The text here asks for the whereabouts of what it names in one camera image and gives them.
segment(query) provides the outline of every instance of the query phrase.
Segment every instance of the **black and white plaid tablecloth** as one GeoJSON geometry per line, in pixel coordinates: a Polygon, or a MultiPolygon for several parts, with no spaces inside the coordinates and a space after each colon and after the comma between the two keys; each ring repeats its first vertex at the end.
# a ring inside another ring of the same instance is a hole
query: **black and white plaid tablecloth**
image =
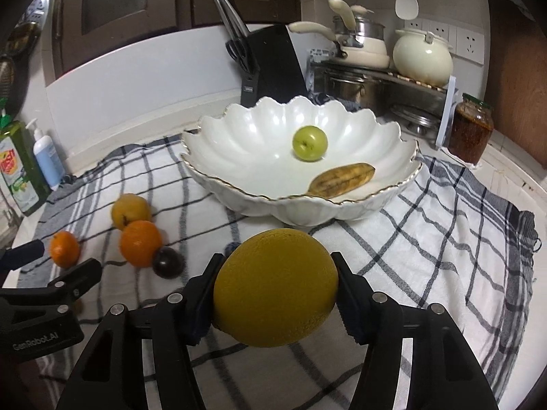
{"type": "MultiPolygon", "coordinates": [[[[213,253],[284,226],[273,217],[243,217],[223,207],[185,173],[182,150],[175,137],[124,146],[49,198],[35,237],[47,248],[54,233],[68,230],[83,246],[81,260],[95,257],[104,267],[102,281],[83,297],[85,341],[38,360],[52,401],[111,305],[153,304],[201,274],[213,253]],[[179,279],[166,281],[121,256],[110,207],[127,192],[147,199],[164,242],[186,258],[179,279]]],[[[534,216],[489,192],[464,168],[427,157],[425,163],[406,191],[368,219],[306,231],[327,250],[342,252],[374,290],[405,305],[444,304],[499,399],[532,295],[534,216]]],[[[43,286],[58,274],[45,256],[21,270],[18,286],[43,286]]],[[[148,402],[159,409],[151,344],[143,344],[148,402]]],[[[190,356],[209,409],[330,409],[348,408],[365,351],[346,335],[335,309],[319,330],[289,346],[255,349],[212,329],[190,356]]],[[[411,356],[405,341],[396,409],[406,406],[411,356]]]]}

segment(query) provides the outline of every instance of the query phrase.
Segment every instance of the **screw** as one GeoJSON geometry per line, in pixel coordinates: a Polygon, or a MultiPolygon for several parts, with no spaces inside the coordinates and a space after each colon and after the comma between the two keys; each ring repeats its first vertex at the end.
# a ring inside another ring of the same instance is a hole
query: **screw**
{"type": "Polygon", "coordinates": [[[116,305],[112,305],[110,308],[110,313],[114,316],[121,314],[124,311],[125,307],[121,303],[117,303],[116,305]]]}
{"type": "Polygon", "coordinates": [[[373,294],[373,300],[374,300],[374,302],[384,303],[384,302],[387,301],[387,296],[384,293],[382,293],[381,291],[378,291],[378,292],[373,294]]]}
{"type": "Polygon", "coordinates": [[[442,306],[439,303],[432,303],[431,304],[431,311],[435,314],[442,314],[445,312],[444,306],[442,306]]]}
{"type": "Polygon", "coordinates": [[[179,303],[182,300],[182,294],[180,293],[173,293],[170,294],[168,297],[169,303],[179,303]]]}

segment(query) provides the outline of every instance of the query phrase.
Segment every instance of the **green bottle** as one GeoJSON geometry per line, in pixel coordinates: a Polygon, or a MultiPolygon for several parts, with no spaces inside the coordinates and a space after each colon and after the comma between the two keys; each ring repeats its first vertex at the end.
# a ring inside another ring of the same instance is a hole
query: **green bottle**
{"type": "Polygon", "coordinates": [[[32,153],[30,135],[25,124],[2,110],[0,119],[0,171],[15,202],[25,216],[30,216],[51,192],[32,153]]]}

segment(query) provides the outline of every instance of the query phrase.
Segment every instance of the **white scalloped bowl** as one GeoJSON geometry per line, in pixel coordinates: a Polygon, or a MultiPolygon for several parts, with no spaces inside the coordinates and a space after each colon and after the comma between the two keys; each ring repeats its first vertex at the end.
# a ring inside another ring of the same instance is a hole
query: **white scalloped bowl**
{"type": "Polygon", "coordinates": [[[381,125],[370,109],[350,113],[338,101],[316,106],[305,97],[287,104],[264,97],[250,109],[230,105],[220,119],[202,117],[197,134],[182,133],[188,152],[181,157],[194,180],[233,211],[315,226],[379,211],[416,178],[418,143],[400,136],[398,123],[381,125]],[[292,151],[294,133],[310,124],[329,141],[318,162],[292,151]],[[320,173],[360,162],[376,168],[364,186],[330,200],[304,194],[320,173]]]}

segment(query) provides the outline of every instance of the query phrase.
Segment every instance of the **glass jar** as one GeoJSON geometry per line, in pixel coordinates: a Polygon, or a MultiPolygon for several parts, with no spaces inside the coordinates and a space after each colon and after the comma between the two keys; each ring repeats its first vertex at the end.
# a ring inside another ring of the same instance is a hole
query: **glass jar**
{"type": "Polygon", "coordinates": [[[492,131],[492,107],[472,95],[463,94],[463,101],[454,111],[448,150],[464,162],[476,165],[492,131]]]}

